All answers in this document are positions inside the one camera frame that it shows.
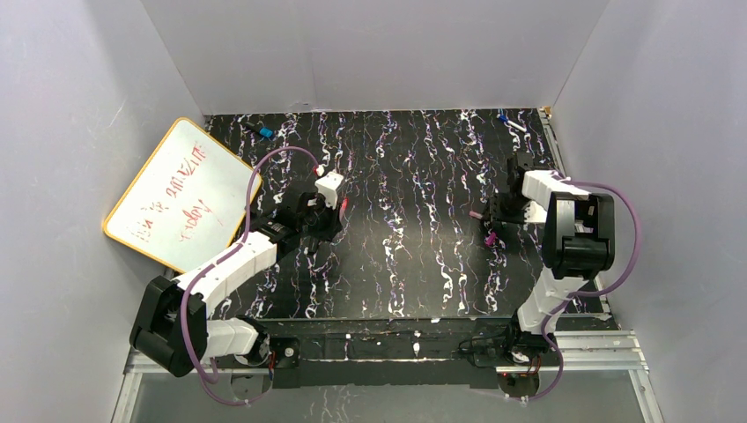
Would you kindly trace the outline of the orange black marker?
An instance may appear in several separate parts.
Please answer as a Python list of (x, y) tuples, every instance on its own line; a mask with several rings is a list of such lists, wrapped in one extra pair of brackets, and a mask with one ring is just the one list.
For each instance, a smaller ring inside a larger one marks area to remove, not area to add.
[(315, 236), (309, 236), (307, 239), (306, 252), (308, 255), (315, 255), (320, 247), (321, 241)]

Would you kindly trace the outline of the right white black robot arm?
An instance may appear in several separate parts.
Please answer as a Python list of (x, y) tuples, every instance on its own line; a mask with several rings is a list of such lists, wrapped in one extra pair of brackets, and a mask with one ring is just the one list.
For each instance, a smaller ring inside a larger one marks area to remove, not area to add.
[(488, 244), (507, 225), (543, 226), (542, 271), (504, 332), (510, 360), (547, 353), (557, 321), (574, 294), (615, 257), (614, 200), (593, 194), (540, 166), (527, 152), (507, 159), (507, 189), (494, 194), (480, 217)]

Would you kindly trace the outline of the pink marker pen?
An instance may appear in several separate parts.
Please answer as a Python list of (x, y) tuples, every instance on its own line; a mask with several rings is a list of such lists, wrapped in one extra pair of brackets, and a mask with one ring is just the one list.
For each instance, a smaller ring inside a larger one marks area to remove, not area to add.
[(339, 205), (338, 219), (340, 222), (344, 221), (345, 213), (348, 207), (348, 198), (344, 198)]

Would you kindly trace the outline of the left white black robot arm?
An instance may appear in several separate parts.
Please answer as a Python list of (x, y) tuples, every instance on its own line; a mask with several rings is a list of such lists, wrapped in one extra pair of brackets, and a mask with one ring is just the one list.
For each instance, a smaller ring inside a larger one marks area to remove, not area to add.
[(274, 212), (251, 216), (250, 230), (224, 252), (176, 278), (154, 278), (146, 287), (129, 335), (132, 348), (176, 377), (204, 360), (239, 356), (249, 365), (270, 361), (270, 336), (250, 317), (212, 320), (211, 313), (254, 275), (300, 249), (315, 253), (341, 231), (347, 199), (289, 193)]

